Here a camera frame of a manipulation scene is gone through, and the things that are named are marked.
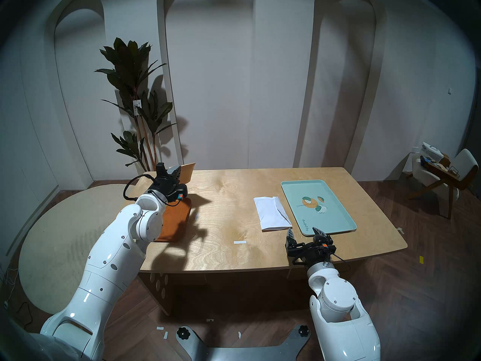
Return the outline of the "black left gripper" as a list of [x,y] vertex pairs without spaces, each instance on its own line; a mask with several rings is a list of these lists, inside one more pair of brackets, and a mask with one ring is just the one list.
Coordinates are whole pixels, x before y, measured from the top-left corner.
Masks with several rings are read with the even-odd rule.
[[187,186],[180,182],[180,174],[180,165],[166,170],[163,162],[157,163],[156,176],[153,184],[149,187],[149,194],[165,204],[178,204],[187,198]]

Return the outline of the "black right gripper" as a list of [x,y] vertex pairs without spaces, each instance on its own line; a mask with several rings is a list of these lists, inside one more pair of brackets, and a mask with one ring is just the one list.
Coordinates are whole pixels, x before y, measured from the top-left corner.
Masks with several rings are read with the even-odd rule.
[[297,243],[292,228],[286,236],[286,254],[292,259],[292,264],[307,268],[321,263],[325,268],[331,267],[331,236],[313,227],[314,237],[310,243]]

